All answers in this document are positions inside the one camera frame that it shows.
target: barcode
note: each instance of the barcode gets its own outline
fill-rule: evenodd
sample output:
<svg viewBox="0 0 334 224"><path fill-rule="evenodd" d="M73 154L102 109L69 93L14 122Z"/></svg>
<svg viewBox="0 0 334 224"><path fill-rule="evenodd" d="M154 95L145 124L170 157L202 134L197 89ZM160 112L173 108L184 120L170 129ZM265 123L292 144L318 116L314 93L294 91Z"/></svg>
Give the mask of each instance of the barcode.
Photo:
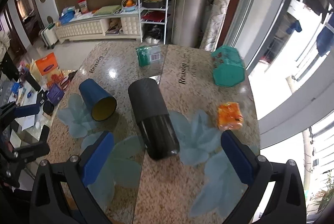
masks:
<svg viewBox="0 0 334 224"><path fill-rule="evenodd" d="M160 53L150 55L150 62L160 60Z"/></svg>

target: snack bag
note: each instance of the snack bag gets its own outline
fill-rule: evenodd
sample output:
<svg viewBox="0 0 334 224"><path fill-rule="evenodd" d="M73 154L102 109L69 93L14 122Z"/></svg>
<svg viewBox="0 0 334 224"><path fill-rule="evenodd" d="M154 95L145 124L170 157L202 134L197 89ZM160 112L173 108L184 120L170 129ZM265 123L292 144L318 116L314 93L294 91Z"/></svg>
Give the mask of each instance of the snack bag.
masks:
<svg viewBox="0 0 334 224"><path fill-rule="evenodd" d="M44 58L36 60L36 65L42 76L50 73L52 70L58 68L58 63L54 53L50 53Z"/></svg>
<svg viewBox="0 0 334 224"><path fill-rule="evenodd" d="M36 65L39 72L45 79L48 88L50 88L53 84L58 84L64 78L53 52L46 57L37 60Z"/></svg>
<svg viewBox="0 0 334 224"><path fill-rule="evenodd" d="M53 84L59 84L64 78L62 71L56 68L49 72L46 76L46 85L50 89Z"/></svg>
<svg viewBox="0 0 334 224"><path fill-rule="evenodd" d="M239 130L243 126L243 116L239 104L227 102L218 106L218 128L221 131Z"/></svg>

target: purple box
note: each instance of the purple box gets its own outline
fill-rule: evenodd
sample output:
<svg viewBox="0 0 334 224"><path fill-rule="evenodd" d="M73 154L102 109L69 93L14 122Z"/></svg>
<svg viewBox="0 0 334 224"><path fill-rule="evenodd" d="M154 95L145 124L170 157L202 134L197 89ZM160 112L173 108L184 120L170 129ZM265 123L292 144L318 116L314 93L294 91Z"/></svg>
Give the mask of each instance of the purple box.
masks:
<svg viewBox="0 0 334 224"><path fill-rule="evenodd" d="M57 84L53 84L46 96L51 103L56 106L65 95L64 91Z"/></svg>

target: teal hexagonal box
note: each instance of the teal hexagonal box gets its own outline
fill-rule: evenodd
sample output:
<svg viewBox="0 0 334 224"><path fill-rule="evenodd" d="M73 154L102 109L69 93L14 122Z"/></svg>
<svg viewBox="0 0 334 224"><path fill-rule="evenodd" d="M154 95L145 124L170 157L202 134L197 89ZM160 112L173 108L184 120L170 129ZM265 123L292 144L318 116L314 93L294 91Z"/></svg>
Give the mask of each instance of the teal hexagonal box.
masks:
<svg viewBox="0 0 334 224"><path fill-rule="evenodd" d="M245 69L236 48L221 46L211 54L216 85L232 87L245 80Z"/></svg>

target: blue gripper pad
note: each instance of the blue gripper pad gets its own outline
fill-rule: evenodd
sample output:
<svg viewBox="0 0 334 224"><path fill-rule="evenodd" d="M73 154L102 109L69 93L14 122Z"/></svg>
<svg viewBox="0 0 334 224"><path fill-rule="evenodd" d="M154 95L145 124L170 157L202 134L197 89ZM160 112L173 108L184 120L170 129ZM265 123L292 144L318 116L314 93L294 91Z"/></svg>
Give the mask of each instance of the blue gripper pad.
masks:
<svg viewBox="0 0 334 224"><path fill-rule="evenodd" d="M14 115L19 117L26 117L26 116L32 116L38 114L40 111L40 106L38 103L36 104L30 104L25 106L16 107L14 110Z"/></svg>
<svg viewBox="0 0 334 224"><path fill-rule="evenodd" d="M251 163L247 160L246 156L239 147L245 145L240 142L237 144L231 134L233 134L231 131L225 131L221 134L221 146L230 160L240 181L250 186L254 181L254 170Z"/></svg>
<svg viewBox="0 0 334 224"><path fill-rule="evenodd" d="M81 181L85 187L93 184L96 181L113 147L114 136L112 133L108 132L81 171Z"/></svg>

